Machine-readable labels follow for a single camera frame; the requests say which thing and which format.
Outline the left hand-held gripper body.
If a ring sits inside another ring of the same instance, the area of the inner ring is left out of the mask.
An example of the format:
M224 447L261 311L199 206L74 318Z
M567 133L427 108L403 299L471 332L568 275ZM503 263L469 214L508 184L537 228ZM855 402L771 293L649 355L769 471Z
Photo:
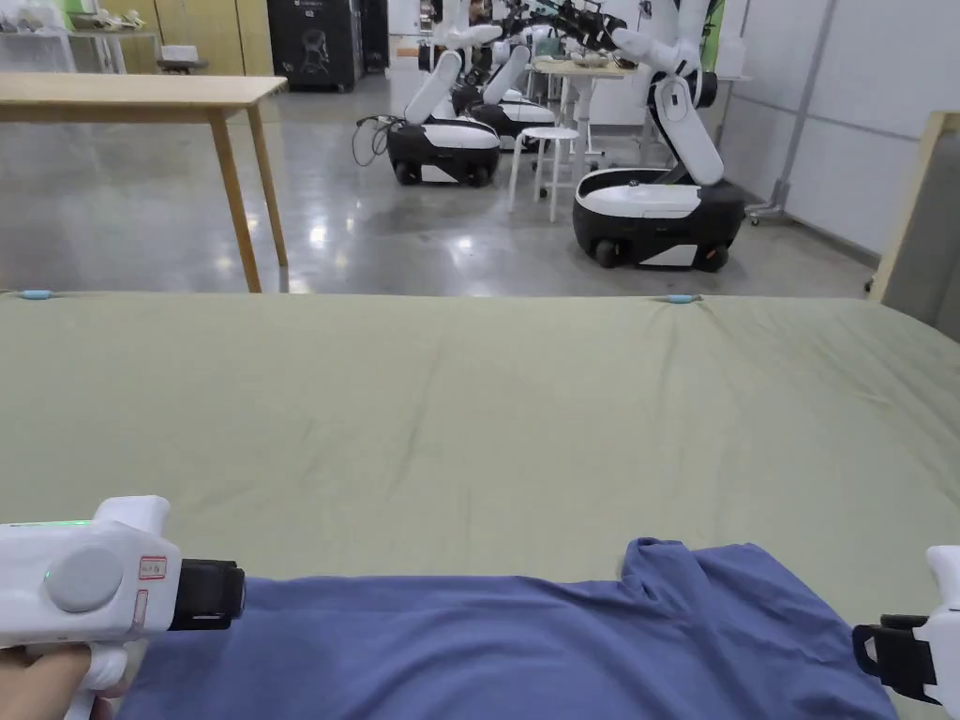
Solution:
M190 559L164 537L157 495L107 499L84 520L1 528L1 646L34 656L84 645L90 668L66 716L87 719L121 681L128 645L168 631L225 630L244 612L233 561Z

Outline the person's left hand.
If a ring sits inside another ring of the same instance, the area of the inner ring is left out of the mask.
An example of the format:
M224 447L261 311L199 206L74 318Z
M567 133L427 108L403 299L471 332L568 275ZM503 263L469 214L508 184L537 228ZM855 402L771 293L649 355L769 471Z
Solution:
M63 719L91 667L87 645L57 646L34 656L22 648L1 651L1 717Z

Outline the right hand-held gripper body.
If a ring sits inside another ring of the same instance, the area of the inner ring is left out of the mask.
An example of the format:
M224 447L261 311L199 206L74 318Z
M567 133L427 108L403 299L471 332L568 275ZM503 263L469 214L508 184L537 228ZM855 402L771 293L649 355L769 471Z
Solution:
M959 547L934 546L925 558L939 603L927 615L884 614L852 628L858 668L906 698L959 703Z

